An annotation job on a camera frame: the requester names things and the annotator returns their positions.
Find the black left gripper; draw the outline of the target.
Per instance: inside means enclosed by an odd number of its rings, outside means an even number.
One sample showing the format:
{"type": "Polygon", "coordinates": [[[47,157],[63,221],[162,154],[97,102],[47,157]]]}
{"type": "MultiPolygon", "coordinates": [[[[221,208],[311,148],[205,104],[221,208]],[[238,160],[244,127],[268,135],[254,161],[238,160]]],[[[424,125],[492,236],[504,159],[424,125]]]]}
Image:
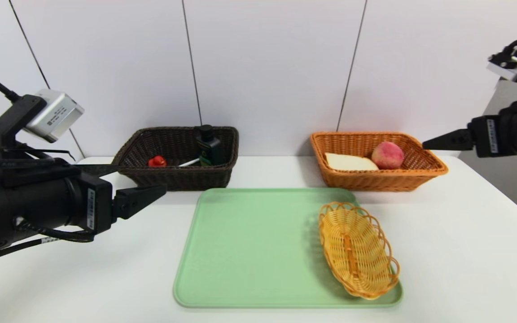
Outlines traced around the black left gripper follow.
{"type": "Polygon", "coordinates": [[[130,219],[166,185],[120,189],[82,171],[5,171],[0,180],[0,248],[36,234],[90,243],[113,220],[130,219]]]}

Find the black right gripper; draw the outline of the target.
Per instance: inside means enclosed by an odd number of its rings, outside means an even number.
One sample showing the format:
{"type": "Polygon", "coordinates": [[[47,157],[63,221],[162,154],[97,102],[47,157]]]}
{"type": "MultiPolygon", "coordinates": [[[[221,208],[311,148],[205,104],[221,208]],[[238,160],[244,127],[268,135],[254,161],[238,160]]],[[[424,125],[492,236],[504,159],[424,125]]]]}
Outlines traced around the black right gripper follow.
{"type": "Polygon", "coordinates": [[[422,148],[469,151],[475,147],[480,158],[517,156],[517,111],[474,118],[468,129],[458,129],[424,141],[422,148]]]}

